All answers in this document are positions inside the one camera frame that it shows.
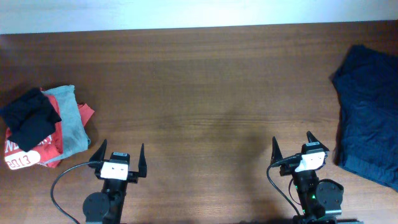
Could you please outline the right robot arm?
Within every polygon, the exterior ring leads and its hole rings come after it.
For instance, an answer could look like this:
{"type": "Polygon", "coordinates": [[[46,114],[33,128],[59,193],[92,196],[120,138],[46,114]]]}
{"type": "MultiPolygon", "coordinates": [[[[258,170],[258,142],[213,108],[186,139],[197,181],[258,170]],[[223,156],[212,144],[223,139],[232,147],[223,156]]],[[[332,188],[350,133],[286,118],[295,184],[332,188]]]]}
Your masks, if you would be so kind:
{"type": "Polygon", "coordinates": [[[336,217],[342,213],[344,187],[334,180],[318,178],[316,171],[326,164],[329,149],[310,131],[307,139],[300,153],[283,157],[276,138],[272,138],[271,162],[266,171],[268,181],[295,210],[293,223],[336,223],[336,217]],[[276,167],[280,176],[292,177],[290,182],[295,185],[301,212],[272,181],[269,171],[276,167]]]}

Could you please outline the black folded garment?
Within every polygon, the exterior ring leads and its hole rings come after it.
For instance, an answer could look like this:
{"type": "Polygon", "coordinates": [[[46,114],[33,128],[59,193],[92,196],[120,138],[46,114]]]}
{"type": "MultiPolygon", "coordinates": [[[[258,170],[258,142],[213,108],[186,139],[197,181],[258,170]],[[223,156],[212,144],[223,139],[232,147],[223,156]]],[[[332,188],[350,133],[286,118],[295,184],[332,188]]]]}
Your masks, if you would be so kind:
{"type": "Polygon", "coordinates": [[[11,131],[7,140],[25,152],[30,151],[56,131],[61,117],[39,88],[25,92],[1,108],[1,117],[11,131]]]}

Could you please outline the red printed t-shirt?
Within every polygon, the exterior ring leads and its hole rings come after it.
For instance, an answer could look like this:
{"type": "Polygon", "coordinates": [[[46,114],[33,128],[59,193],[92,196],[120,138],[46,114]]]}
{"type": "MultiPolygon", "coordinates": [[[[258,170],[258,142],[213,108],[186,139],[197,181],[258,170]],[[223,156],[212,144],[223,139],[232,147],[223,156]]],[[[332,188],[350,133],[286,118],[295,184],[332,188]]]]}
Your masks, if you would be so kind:
{"type": "MultiPolygon", "coordinates": [[[[49,98],[51,104],[60,115],[58,103],[54,96],[45,95],[49,98]]],[[[79,104],[78,109],[83,122],[83,127],[87,124],[90,118],[94,115],[94,110],[91,109],[87,104],[79,104]]],[[[40,164],[45,167],[55,168],[62,161],[54,162],[45,165],[50,159],[60,156],[63,152],[62,149],[62,125],[58,122],[56,125],[56,131],[46,137],[36,147],[28,152],[25,152],[19,148],[19,146],[7,140],[7,137],[11,135],[10,129],[7,127],[6,136],[4,142],[4,160],[11,170],[17,170],[26,168],[32,165],[40,164]]]]}

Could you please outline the dark blue shorts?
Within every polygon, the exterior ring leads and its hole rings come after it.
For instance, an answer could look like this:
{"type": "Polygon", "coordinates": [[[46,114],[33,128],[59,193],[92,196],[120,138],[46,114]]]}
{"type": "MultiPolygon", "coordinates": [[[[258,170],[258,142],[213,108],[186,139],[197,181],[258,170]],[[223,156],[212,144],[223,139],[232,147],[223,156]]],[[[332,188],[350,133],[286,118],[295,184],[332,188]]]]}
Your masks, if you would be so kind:
{"type": "Polygon", "coordinates": [[[337,164],[397,189],[397,57],[354,45],[332,84],[341,105],[337,164]]]}

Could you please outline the grey folded garment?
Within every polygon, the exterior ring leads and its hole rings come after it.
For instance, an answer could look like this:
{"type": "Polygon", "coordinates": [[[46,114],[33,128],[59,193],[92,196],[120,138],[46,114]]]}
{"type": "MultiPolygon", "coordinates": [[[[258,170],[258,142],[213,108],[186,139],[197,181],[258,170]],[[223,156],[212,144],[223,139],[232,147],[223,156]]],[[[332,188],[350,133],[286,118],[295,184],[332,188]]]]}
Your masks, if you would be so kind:
{"type": "Polygon", "coordinates": [[[62,149],[60,156],[45,162],[45,165],[66,159],[79,152],[86,151],[91,143],[85,132],[78,103],[75,98],[75,86],[64,85],[42,91],[43,94],[54,96],[60,110],[62,125],[62,149]]]}

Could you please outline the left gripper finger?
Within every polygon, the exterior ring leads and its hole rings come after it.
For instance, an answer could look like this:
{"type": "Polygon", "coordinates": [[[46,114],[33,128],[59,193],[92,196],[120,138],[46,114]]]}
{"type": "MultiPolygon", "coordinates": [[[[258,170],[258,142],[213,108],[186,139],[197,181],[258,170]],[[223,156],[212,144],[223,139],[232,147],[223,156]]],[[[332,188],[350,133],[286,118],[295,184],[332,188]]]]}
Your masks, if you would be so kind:
{"type": "Polygon", "coordinates": [[[101,168],[104,162],[104,156],[107,147],[107,140],[105,139],[100,145],[99,149],[90,157],[88,166],[90,168],[101,168]]]}
{"type": "Polygon", "coordinates": [[[141,178],[147,177],[147,162],[145,157],[144,143],[141,145],[141,151],[138,163],[138,176],[141,178]]]}

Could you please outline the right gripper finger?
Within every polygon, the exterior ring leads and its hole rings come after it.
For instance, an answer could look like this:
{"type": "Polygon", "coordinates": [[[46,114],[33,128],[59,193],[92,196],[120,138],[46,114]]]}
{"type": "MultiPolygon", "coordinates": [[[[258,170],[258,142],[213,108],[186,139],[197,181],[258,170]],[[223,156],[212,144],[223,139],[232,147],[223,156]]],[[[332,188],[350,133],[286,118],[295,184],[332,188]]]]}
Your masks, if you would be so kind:
{"type": "Polygon", "coordinates": [[[322,144],[310,131],[307,131],[306,135],[310,144],[320,146],[325,152],[329,151],[329,149],[324,144],[322,144]]]}
{"type": "Polygon", "coordinates": [[[276,140],[276,137],[272,137],[272,154],[271,154],[271,163],[273,165],[283,159],[282,153],[279,148],[279,144],[276,140]]]}

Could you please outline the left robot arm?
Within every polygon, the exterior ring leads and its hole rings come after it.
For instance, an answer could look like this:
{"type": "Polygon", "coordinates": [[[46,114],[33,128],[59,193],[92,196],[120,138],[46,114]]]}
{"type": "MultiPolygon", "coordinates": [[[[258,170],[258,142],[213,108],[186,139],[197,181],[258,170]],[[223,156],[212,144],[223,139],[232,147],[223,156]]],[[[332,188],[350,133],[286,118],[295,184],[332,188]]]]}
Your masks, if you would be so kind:
{"type": "Polygon", "coordinates": [[[83,202],[85,221],[90,224],[120,223],[128,184],[136,184],[147,177],[147,163],[144,145],[141,146],[138,170],[131,171],[130,155],[113,152],[105,159],[107,140],[91,156],[88,165],[95,170],[97,179],[103,181],[103,188],[87,196],[83,202]]]}

